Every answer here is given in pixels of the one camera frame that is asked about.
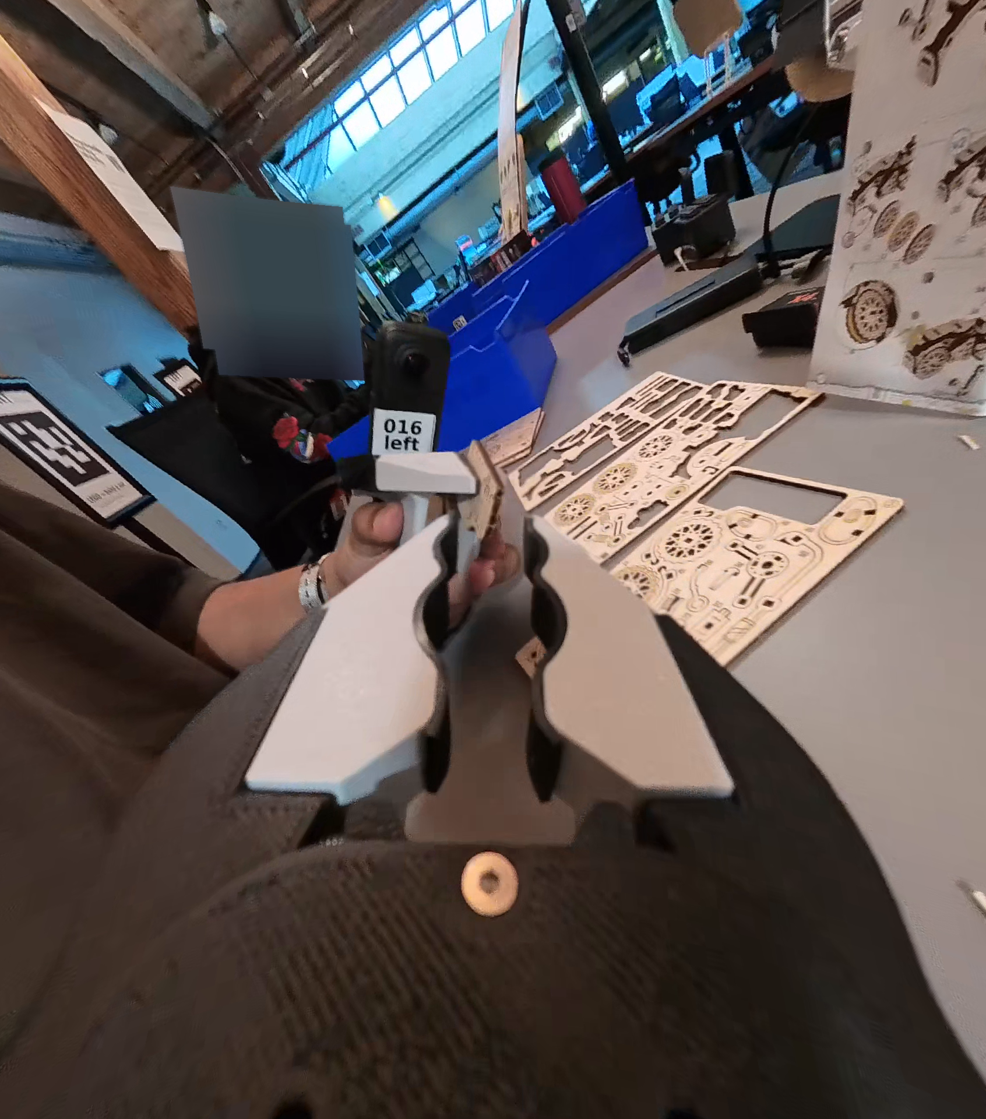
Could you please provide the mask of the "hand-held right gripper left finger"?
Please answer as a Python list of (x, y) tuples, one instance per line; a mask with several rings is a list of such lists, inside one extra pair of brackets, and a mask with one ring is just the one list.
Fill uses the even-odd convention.
[(259, 741), (248, 791), (356, 803), (435, 793), (449, 764), (447, 679), (459, 517), (438, 517), (325, 608)]

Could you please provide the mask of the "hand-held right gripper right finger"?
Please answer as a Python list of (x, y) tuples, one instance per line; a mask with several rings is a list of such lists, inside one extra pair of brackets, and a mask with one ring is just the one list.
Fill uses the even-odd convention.
[(663, 618), (543, 519), (524, 525), (533, 656), (526, 747), (542, 803), (727, 800), (736, 786)]

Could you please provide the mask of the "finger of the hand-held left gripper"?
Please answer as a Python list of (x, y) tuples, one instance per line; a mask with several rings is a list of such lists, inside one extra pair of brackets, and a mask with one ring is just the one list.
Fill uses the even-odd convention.
[(374, 458), (374, 488), (382, 493), (472, 497), (480, 483), (457, 452), (387, 453)]

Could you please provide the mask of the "striped small wooden piece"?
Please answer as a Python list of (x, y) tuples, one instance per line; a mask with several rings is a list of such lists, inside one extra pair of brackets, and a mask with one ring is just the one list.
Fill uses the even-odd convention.
[(483, 540), (499, 524), (503, 477), (483, 442), (472, 442), (464, 452), (464, 459), (475, 476), (476, 490), (473, 496), (464, 498), (458, 505), (459, 517), (464, 528), (475, 535), (475, 539)]

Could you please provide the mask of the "wooden puzzle sheet many cutouts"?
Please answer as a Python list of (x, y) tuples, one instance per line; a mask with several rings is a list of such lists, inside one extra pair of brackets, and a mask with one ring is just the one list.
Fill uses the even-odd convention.
[(509, 472), (527, 513), (605, 563), (823, 399), (654, 372)]

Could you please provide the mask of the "wooden puzzle sheet rectangular window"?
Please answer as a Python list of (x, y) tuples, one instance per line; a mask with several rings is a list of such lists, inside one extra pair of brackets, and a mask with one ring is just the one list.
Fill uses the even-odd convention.
[[(714, 507), (735, 479), (836, 499), (805, 523), (745, 505)], [(652, 612), (670, 618), (727, 667), (904, 510), (896, 497), (731, 467), (612, 568)]]

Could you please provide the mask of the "person's left forearm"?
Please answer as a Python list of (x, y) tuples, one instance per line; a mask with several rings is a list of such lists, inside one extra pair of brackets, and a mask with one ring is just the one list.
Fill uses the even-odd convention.
[(240, 674), (272, 653), (306, 614), (297, 594), (301, 568), (287, 568), (214, 591), (196, 626), (192, 651), (223, 674)]

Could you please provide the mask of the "grey desk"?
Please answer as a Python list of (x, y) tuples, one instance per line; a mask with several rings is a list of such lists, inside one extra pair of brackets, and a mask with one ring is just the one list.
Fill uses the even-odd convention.
[(731, 670), (867, 835), (986, 1078), (986, 918), (956, 885), (986, 894), (986, 417), (827, 396), (746, 463), (905, 504)]

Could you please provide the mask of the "person's left hand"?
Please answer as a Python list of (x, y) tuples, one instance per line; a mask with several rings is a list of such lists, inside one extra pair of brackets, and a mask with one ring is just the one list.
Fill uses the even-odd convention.
[[(370, 501), (353, 513), (350, 525), (336, 551), (319, 563), (318, 587), (326, 601), (332, 600), (397, 551), (404, 527), (402, 505)], [(499, 528), (492, 528), (467, 572), (457, 573), (449, 581), (450, 630), (454, 631), (464, 622), (478, 598), (509, 583), (519, 574), (520, 567), (519, 551), (503, 539)]]

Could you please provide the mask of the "blue plastic bin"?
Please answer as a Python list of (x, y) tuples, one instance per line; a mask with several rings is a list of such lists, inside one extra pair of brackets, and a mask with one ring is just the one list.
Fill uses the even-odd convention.
[(432, 328), (453, 333), (503, 298), (524, 293), (526, 305), (550, 326), (649, 248), (644, 209), (633, 181), (591, 203), (482, 286), (469, 284), (430, 310)]
[[(435, 329), (410, 321), (385, 325), (392, 322)], [(432, 452), (464, 451), (472, 442), (483, 440), (543, 403), (555, 372), (556, 354), (547, 330), (526, 305), (524, 293), (503, 298), (473, 323), (447, 335), (447, 340), (450, 351), (447, 392), (438, 445)], [(334, 438), (330, 443), (334, 461), (341, 438), (351, 438), (353, 443), (365, 441), (369, 413)]]

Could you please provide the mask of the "spare wooden sheet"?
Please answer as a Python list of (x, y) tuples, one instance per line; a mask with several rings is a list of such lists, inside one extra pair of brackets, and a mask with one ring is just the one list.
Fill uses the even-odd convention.
[(487, 435), (482, 443), (492, 466), (506, 470), (529, 457), (543, 419), (544, 410), (539, 407)]

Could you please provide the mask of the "red bottle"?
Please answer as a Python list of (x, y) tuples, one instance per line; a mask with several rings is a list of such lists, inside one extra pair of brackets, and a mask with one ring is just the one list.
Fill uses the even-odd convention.
[(552, 150), (539, 161), (538, 173), (558, 223), (566, 226), (575, 223), (586, 210), (586, 203), (565, 152), (560, 147)]

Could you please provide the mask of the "black power adapter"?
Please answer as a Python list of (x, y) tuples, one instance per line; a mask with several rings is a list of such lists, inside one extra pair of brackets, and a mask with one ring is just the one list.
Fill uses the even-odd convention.
[(739, 256), (717, 270), (699, 271), (688, 286), (627, 321), (616, 351), (618, 360), (628, 367), (633, 355), (745, 302), (763, 283), (762, 264), (752, 255)]

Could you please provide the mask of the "black battery charger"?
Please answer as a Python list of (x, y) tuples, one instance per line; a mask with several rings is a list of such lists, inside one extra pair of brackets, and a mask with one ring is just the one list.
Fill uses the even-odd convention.
[(736, 239), (730, 199), (714, 192), (694, 203), (672, 206), (652, 220), (652, 243), (665, 266), (687, 266), (714, 258)]

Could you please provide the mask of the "white paper sign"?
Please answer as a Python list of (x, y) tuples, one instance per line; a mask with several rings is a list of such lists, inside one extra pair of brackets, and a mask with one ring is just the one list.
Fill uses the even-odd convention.
[(54, 124), (62, 130), (82, 160), (87, 163), (90, 170), (126, 211), (128, 217), (131, 217), (140, 231), (145, 234), (150, 243), (157, 250), (184, 254), (184, 242), (178, 232), (150, 200), (137, 179), (126, 170), (121, 159), (98, 135), (98, 132), (82, 119), (51, 109), (43, 101), (37, 101), (37, 103)]

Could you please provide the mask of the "framed marker poster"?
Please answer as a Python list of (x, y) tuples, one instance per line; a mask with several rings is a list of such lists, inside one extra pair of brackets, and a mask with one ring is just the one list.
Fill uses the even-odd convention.
[(22, 378), (0, 378), (0, 444), (107, 528), (154, 505), (154, 496)]

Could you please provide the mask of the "small black box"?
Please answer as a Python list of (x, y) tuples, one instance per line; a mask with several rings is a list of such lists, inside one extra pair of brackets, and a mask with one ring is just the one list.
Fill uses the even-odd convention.
[(741, 326), (760, 350), (813, 350), (825, 286), (797, 286), (741, 317)]

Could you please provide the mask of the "black tablet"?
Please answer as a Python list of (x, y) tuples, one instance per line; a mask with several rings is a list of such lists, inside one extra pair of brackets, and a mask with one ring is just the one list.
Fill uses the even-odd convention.
[(779, 263), (802, 258), (816, 252), (830, 252), (836, 237), (841, 196), (813, 200), (769, 233), (768, 248)]

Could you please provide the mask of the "folded instruction booklet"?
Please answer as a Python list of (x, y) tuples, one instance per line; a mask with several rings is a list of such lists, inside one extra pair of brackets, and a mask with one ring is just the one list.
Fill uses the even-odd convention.
[(864, 2), (808, 384), (986, 416), (986, 1)]

